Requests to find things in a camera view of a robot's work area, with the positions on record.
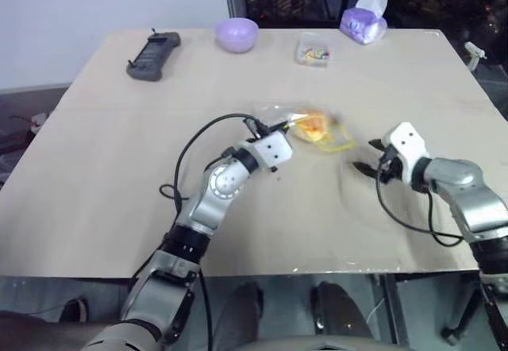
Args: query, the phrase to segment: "tissue box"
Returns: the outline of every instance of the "tissue box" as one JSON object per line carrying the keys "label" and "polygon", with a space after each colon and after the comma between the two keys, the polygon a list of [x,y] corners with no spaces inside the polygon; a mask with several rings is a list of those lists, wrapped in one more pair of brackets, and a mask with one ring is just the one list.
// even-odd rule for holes
{"label": "tissue box", "polygon": [[379,40],[387,31],[387,21],[374,12],[363,8],[344,11],[339,29],[360,44]]}

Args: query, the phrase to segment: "white wall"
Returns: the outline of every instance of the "white wall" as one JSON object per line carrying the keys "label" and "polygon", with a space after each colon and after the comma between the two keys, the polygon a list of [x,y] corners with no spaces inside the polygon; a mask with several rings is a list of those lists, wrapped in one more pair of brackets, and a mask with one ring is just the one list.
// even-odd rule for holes
{"label": "white wall", "polygon": [[0,0],[0,90],[70,83],[111,31],[212,27],[226,0]]}

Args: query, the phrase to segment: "shoe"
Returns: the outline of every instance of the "shoe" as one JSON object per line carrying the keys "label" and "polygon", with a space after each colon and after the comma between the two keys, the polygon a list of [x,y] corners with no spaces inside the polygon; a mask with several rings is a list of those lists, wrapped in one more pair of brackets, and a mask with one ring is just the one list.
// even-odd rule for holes
{"label": "shoe", "polygon": [[88,303],[84,298],[71,299],[65,304],[58,322],[88,322]]}

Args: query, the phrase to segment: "black device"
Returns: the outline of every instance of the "black device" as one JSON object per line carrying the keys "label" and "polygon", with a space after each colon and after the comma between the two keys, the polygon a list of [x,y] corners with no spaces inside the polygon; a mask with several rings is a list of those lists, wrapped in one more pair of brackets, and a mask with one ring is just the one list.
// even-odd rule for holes
{"label": "black device", "polygon": [[133,79],[159,81],[162,78],[162,67],[171,51],[180,46],[180,35],[177,32],[152,31],[153,34],[148,37],[148,42],[136,59],[129,60],[127,64],[127,74]]}

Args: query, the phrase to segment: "tissue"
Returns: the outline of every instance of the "tissue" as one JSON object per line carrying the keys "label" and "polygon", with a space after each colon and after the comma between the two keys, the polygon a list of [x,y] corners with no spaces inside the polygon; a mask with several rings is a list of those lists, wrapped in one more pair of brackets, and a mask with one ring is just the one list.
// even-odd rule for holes
{"label": "tissue", "polygon": [[387,21],[383,14],[388,0],[358,0],[344,11],[339,29],[360,44],[370,44],[383,37]]}

